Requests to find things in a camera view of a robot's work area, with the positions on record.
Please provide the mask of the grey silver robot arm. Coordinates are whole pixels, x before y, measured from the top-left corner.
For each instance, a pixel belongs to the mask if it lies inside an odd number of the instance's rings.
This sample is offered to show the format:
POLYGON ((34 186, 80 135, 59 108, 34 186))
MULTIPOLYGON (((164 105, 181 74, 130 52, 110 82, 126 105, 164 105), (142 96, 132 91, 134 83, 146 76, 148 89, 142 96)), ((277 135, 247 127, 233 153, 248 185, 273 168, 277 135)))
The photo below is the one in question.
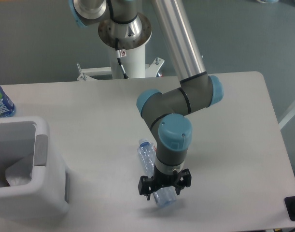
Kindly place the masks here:
MULTIPOLYGON (((138 184, 139 194, 146 197, 165 187, 174 187, 179 194, 191 185, 190 171, 183 168, 192 140, 187 115, 220 102, 224 96, 220 80, 206 72, 183 2, 154 0, 152 6, 180 86, 166 93, 150 89, 137 98, 140 116, 157 142, 152 176, 142 176, 138 184)), ((78 26, 98 24, 114 79, 146 76, 145 46, 152 27, 139 12, 137 1, 71 0, 69 7, 78 26)))

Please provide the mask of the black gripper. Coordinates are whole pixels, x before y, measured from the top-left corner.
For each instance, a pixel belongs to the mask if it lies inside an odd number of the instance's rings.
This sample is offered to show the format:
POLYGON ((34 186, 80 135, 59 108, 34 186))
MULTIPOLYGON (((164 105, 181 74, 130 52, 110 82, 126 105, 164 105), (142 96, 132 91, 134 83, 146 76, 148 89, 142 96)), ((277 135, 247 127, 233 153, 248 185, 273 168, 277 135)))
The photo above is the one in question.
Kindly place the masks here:
POLYGON ((154 167, 153 177, 141 176, 138 184, 140 196, 145 196, 149 201, 151 194, 161 188, 175 187, 175 192, 180 195, 184 188, 191 186, 192 176, 189 169, 180 172, 173 171, 173 175, 164 174, 157 167, 154 167))

